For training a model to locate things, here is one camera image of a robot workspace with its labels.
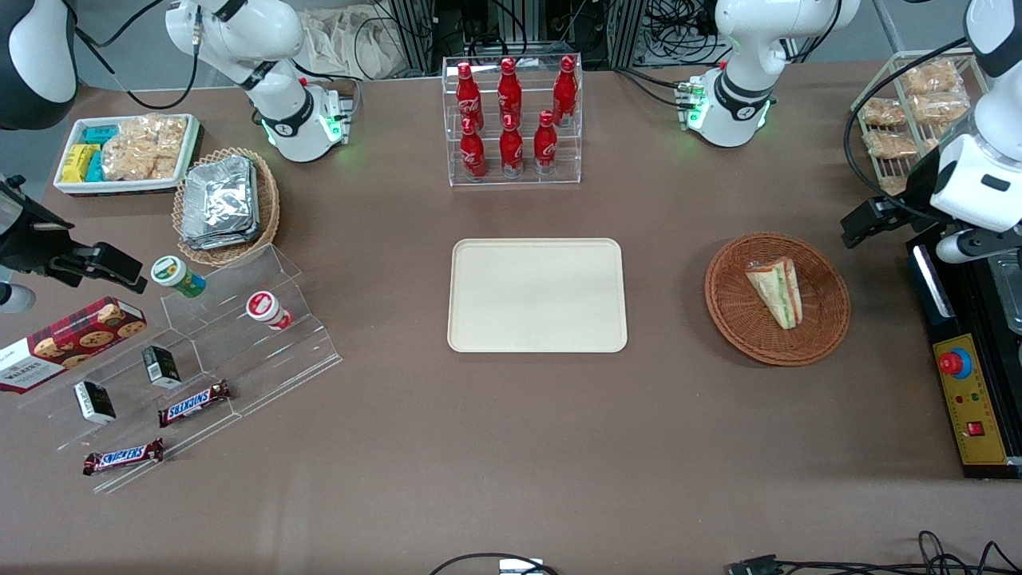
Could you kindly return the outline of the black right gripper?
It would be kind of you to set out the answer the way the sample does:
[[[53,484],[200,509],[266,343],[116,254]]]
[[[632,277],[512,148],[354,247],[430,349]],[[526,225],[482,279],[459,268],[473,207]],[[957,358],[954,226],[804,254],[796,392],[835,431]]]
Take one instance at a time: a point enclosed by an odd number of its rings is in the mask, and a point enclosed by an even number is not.
[[[24,183],[22,177],[3,177],[1,182],[3,267],[54,278],[71,288],[79,287],[83,276],[102,278],[143,294],[149,281],[142,262],[112,244],[74,247],[69,222],[26,196]]]

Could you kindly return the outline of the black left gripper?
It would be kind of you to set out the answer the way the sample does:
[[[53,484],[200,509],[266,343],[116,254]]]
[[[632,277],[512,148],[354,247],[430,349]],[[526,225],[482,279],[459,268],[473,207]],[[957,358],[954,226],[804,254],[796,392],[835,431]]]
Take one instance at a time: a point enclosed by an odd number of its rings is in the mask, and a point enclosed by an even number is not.
[[[926,232],[933,227],[943,232],[953,223],[953,217],[931,206],[939,167],[941,150],[931,149],[910,170],[899,193],[888,192],[893,200],[872,197],[846,215],[841,221],[844,248],[854,250],[865,240],[905,225],[912,226],[914,232]]]

